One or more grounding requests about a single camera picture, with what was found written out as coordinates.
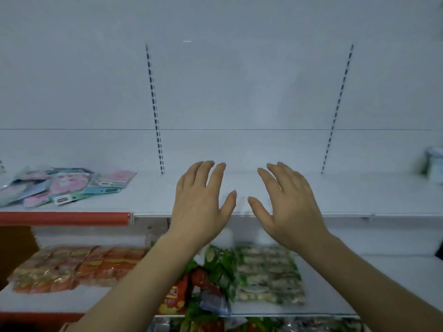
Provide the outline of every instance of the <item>white shelf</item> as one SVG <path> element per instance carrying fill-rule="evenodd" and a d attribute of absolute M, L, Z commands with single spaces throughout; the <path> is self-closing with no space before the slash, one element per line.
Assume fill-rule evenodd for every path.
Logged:
<path fill-rule="evenodd" d="M 443 311 L 443 262 L 432 256 L 363 256 L 376 268 Z M 306 291 L 305 305 L 233 303 L 234 316 L 355 316 L 347 302 L 300 257 L 296 257 Z M 8 285 L 0 292 L 0 313 L 84 313 L 108 288 L 79 286 L 71 291 L 19 294 Z"/>
<path fill-rule="evenodd" d="M 63 206 L 44 205 L 31 212 L 133 212 L 135 215 L 170 216 L 180 174 L 160 176 L 139 173 L 120 193 L 94 196 Z M 443 186 L 408 174 L 340 173 L 306 174 L 324 216 L 441 216 Z M 238 192 L 235 215 L 251 215 L 247 196 L 259 198 L 271 211 L 271 203 L 256 173 L 226 173 L 220 203 L 234 189 Z M 3 212 L 28 211 L 22 206 Z"/>

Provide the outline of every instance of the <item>hand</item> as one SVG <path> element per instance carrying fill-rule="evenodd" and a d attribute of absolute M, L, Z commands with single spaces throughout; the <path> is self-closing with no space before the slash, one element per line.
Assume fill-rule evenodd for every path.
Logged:
<path fill-rule="evenodd" d="M 225 163 L 218 164 L 207 184 L 213 161 L 193 164 L 180 178 L 175 192 L 168 235 L 189 244 L 195 253 L 211 242 L 224 228 L 236 205 L 232 191 L 219 209 L 220 187 Z"/>
<path fill-rule="evenodd" d="M 268 234 L 286 248 L 298 254 L 315 248 L 330 234 L 307 180 L 282 162 L 267 167 L 276 180 L 262 168 L 258 174 L 271 198 L 273 215 L 258 199 L 249 197 L 252 212 Z"/>

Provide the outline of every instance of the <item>left hand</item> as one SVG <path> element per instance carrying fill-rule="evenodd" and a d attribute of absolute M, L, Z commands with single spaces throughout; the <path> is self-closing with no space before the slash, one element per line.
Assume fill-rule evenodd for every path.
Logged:
<path fill-rule="evenodd" d="M 193 164 L 181 176 L 175 192 L 174 208 L 168 235 L 197 253 L 224 228 L 236 205 L 237 192 L 232 191 L 219 208 L 220 187 L 225 163 L 218 164 L 208 181 L 214 161 Z"/>

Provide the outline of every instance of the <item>forearm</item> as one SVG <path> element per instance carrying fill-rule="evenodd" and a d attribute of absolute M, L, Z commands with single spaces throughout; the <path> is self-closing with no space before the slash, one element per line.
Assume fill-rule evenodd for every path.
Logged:
<path fill-rule="evenodd" d="M 177 249 L 181 243 L 178 238 L 161 237 L 134 270 L 70 332 L 146 331 L 161 301 L 195 254 L 187 244 Z"/>
<path fill-rule="evenodd" d="M 385 276 L 330 236 L 302 257 L 353 307 L 373 332 L 440 331 L 443 313 Z"/>

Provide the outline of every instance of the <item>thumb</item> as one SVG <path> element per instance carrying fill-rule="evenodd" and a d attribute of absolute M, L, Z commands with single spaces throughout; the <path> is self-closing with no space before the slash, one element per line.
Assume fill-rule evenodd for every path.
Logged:
<path fill-rule="evenodd" d="M 232 191 L 224 201 L 222 207 L 220 208 L 220 214 L 222 215 L 222 219 L 225 223 L 228 222 L 229 218 L 231 217 L 232 212 L 234 212 L 235 205 L 237 199 L 237 191 Z"/>
<path fill-rule="evenodd" d="M 274 219 L 269 212 L 264 208 L 263 204 L 254 197 L 248 197 L 248 203 L 251 206 L 252 212 L 260 220 L 265 229 L 271 228 Z"/>

